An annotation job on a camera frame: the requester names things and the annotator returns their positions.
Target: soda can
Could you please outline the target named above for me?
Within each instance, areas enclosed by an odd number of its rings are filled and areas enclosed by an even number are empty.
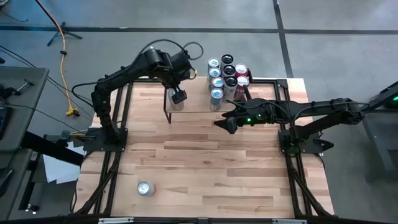
[[[213,90],[214,88],[220,88],[223,89],[224,87],[224,80],[220,77],[214,78],[213,81],[211,82],[211,89]]]
[[[223,78],[235,77],[235,67],[233,65],[225,65],[223,68]]]
[[[141,196],[150,197],[155,193],[155,185],[149,181],[141,181],[137,185],[137,193]]]
[[[225,79],[224,90],[223,90],[224,91],[223,101],[234,100],[237,85],[238,81],[236,80],[235,77],[228,77]]]
[[[220,88],[215,88],[211,91],[210,109],[219,111],[221,103],[223,102],[223,91]]]
[[[248,75],[248,67],[247,66],[245,66],[244,64],[242,64],[242,63],[240,63],[240,64],[237,64],[236,66],[235,66],[235,78],[238,78],[238,77],[240,77],[240,76],[247,76]]]
[[[220,68],[220,60],[218,58],[211,58],[207,63],[207,70],[210,71],[212,68]]]
[[[175,103],[173,102],[173,99],[172,99],[172,96],[174,96],[174,95],[175,95],[175,91],[174,91],[172,88],[169,88],[169,89],[167,90],[167,96],[168,96],[168,98],[169,98],[170,107],[171,107],[173,110],[180,111],[180,110],[182,110],[182,109],[184,108],[184,101],[175,104]]]
[[[238,100],[241,98],[241,96],[245,96],[243,86],[246,85],[249,87],[249,78],[240,76],[236,78],[236,81],[238,81],[238,85],[236,86],[236,93],[234,98],[235,100]]]
[[[221,57],[221,71],[224,69],[225,65],[231,65],[234,62],[234,57],[232,55],[223,55]]]
[[[220,76],[221,76],[221,71],[220,71],[219,68],[211,68],[209,70],[209,73],[207,75],[207,80],[208,80],[208,83],[209,83],[209,86],[208,86],[209,90],[211,90],[211,84],[213,82],[213,79],[217,78],[217,77],[220,77]]]

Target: wooden tabletop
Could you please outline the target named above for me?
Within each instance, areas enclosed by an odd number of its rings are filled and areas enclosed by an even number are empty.
[[[308,102],[303,79],[288,79],[288,84],[291,100]],[[271,85],[254,84],[249,89],[255,97],[275,98]],[[279,125],[245,126],[232,135],[213,125],[213,121],[222,119],[221,113],[176,113],[168,124],[163,100],[161,84],[134,84],[127,122],[129,136],[112,216],[294,216],[285,159],[277,141]],[[300,118],[296,123],[303,125],[311,120]],[[100,126],[98,118],[93,126]],[[97,187],[103,156],[103,152],[94,152],[82,165],[75,210]],[[302,157],[309,189],[333,213],[322,163],[314,155]],[[142,180],[155,184],[152,197],[137,193],[137,183]],[[298,195],[304,210],[300,190]]]

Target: gray floor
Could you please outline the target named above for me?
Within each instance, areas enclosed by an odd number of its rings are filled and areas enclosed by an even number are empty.
[[[178,27],[178,28],[261,28],[276,29],[272,0],[115,0],[42,1],[59,22],[89,27]],[[279,0],[286,29],[398,29],[398,2],[395,0]],[[28,25],[48,26],[51,22],[33,1],[11,0],[3,9],[29,19]],[[14,21],[0,14],[0,25]],[[53,32],[0,31],[0,44],[21,54],[37,67],[59,74],[61,39],[46,43]],[[205,48],[202,59],[193,63],[205,73],[206,59],[233,54],[245,62],[255,77],[286,77],[278,34],[217,33],[105,33],[79,32],[83,40],[67,38],[65,76],[69,86],[92,82],[132,61],[150,40],[169,38],[181,44],[198,41]],[[286,35],[295,78],[304,78],[309,100],[350,97],[368,101],[378,91],[397,81],[397,35]],[[156,47],[170,53],[169,44]],[[192,54],[198,50],[190,49]],[[8,66],[24,66],[0,52]],[[91,86],[81,88],[89,96]],[[84,103],[79,103],[93,113]],[[46,84],[37,107],[62,121],[86,129],[84,118],[66,118],[65,97]],[[41,114],[35,114],[29,129],[37,134],[57,134],[68,129]],[[326,175],[335,213],[344,218],[398,222],[398,184],[364,180],[373,149],[362,125],[338,126],[325,131],[324,139],[335,143],[325,153]],[[56,198],[61,186],[44,190],[39,216],[67,213],[73,185],[64,186],[69,197]],[[13,218],[30,217],[16,212]]]

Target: yellow cable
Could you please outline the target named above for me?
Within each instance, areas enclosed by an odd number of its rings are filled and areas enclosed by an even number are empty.
[[[57,26],[57,28],[58,28],[58,30],[60,31],[61,36],[62,36],[62,44],[63,44],[62,50],[65,51],[65,49],[66,49],[66,41],[65,41],[65,36],[64,36],[64,34],[63,34],[63,32],[62,32],[61,27],[59,26],[58,22],[54,19],[54,17],[51,15],[51,13],[44,7],[44,5],[40,2],[40,0],[37,0],[37,2],[43,7],[43,9],[46,11],[46,13],[47,13],[47,14],[52,18],[52,20],[55,22],[55,25]],[[68,85],[67,85],[67,82],[65,81],[65,77],[63,76],[63,61],[64,61],[64,60],[65,60],[65,55],[62,54],[62,59],[61,59],[61,64],[60,64],[60,73],[61,73],[63,85],[65,86],[65,92],[66,92],[66,94],[67,94],[68,104],[69,104],[69,108],[68,108],[68,111],[67,111],[67,116],[70,116],[70,115],[73,114],[73,110],[76,110],[76,109],[73,109],[73,106],[72,106],[72,104],[70,103],[69,92],[68,92],[68,90],[67,90],[67,89],[68,89]]]

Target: can lid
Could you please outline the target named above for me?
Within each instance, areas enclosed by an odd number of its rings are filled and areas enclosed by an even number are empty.
[[[242,74],[242,73],[246,73],[248,71],[248,67],[245,66],[244,64],[237,64],[235,66],[236,72]]]
[[[223,71],[227,75],[234,75],[235,74],[235,67],[233,67],[233,65],[225,65]]]
[[[218,65],[220,64],[220,61],[217,58],[211,58],[211,59],[209,59],[208,63],[212,67],[218,67]]]
[[[223,97],[223,91],[220,88],[214,88],[211,91],[211,97],[216,98],[216,99],[220,99]]]
[[[249,84],[249,79],[247,77],[244,77],[244,76],[238,77],[237,81],[238,81],[238,85],[240,85],[240,86],[244,86],[244,85],[248,85]]]
[[[224,80],[222,78],[214,78],[212,83],[215,87],[222,87],[224,85]]]
[[[221,72],[220,72],[220,70],[218,68],[211,68],[209,70],[209,75],[212,76],[212,77],[217,77],[217,76],[221,75]]]
[[[236,86],[237,84],[238,84],[238,81],[236,80],[235,77],[228,77],[225,79],[225,85]]]
[[[234,61],[234,57],[232,57],[232,55],[226,54],[221,57],[221,61],[225,64],[229,64]]]

